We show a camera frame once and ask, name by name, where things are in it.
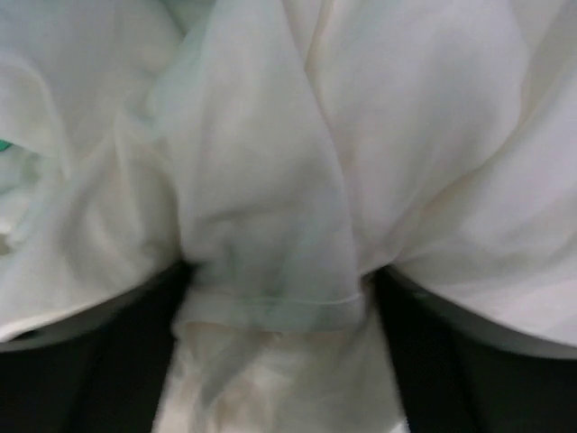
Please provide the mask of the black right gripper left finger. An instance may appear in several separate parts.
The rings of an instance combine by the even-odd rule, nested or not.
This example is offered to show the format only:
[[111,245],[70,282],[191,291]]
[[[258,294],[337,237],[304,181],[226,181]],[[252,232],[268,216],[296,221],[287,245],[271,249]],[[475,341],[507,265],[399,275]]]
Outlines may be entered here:
[[3,432],[149,432],[194,269],[143,285],[1,344]]

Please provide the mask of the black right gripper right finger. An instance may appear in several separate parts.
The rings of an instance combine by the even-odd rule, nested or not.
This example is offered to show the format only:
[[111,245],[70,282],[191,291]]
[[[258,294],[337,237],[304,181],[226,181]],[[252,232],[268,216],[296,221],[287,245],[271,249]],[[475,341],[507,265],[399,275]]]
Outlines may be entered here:
[[576,349],[520,333],[392,267],[375,302],[411,432],[574,432]]

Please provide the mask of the white tank top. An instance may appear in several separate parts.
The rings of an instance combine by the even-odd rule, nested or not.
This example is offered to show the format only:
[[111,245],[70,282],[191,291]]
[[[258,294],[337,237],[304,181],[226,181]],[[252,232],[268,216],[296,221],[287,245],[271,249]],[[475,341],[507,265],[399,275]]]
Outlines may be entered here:
[[573,1],[4,1],[1,338],[184,258],[158,432],[394,432],[392,264],[576,340]]

